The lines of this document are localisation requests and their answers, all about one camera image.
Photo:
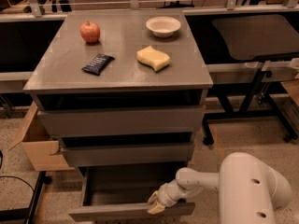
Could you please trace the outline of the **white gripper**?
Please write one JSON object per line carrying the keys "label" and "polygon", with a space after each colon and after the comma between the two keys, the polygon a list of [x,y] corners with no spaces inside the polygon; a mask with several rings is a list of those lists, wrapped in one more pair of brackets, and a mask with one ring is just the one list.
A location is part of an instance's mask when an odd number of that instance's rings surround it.
{"label": "white gripper", "polygon": [[152,206],[148,209],[148,213],[151,215],[159,214],[166,207],[175,205],[179,199],[185,196],[186,189],[180,186],[176,180],[165,183],[149,197],[148,204],[152,204]]}

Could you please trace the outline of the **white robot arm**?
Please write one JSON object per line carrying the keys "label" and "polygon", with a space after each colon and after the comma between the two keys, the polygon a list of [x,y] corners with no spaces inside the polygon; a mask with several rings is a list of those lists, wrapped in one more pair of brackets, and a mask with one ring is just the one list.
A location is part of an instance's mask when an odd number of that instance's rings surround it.
{"label": "white robot arm", "polygon": [[281,173],[250,154],[236,152],[223,160],[217,173],[179,169],[174,180],[150,196],[148,212],[161,213],[203,189],[219,193],[221,224],[276,224],[274,212],[292,200],[291,185]]}

